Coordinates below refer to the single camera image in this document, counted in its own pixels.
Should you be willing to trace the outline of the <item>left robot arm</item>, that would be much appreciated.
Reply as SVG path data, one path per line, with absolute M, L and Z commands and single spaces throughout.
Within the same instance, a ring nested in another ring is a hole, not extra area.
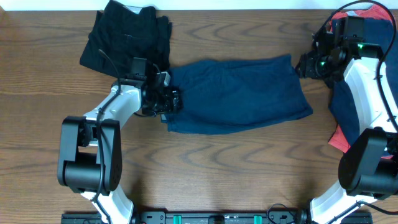
M 62 123 L 57 179 L 88 199 L 97 217 L 80 223 L 136 223 L 134 204 L 121 185 L 121 129 L 131 116 L 156 117 L 182 109 L 180 92 L 170 87 L 167 71 L 144 58 L 134 58 L 126 73 L 116 73 L 109 95 L 83 116 Z

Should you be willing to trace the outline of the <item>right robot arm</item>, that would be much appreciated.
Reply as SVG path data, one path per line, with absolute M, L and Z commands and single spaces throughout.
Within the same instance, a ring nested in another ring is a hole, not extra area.
M 396 38 L 393 19 L 329 18 L 313 35 L 313 49 L 300 57 L 301 78 L 331 88 L 330 111 L 349 149 L 338 180 L 297 216 L 298 223 L 366 223 L 357 215 L 397 194 L 397 94 L 386 58 Z

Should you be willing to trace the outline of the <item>navy blue shorts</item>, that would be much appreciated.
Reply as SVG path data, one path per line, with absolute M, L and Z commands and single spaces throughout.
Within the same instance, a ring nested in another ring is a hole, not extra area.
M 202 60 L 171 69 L 183 108 L 163 115 L 169 131 L 231 134 L 313 113 L 289 54 L 259 60 Z

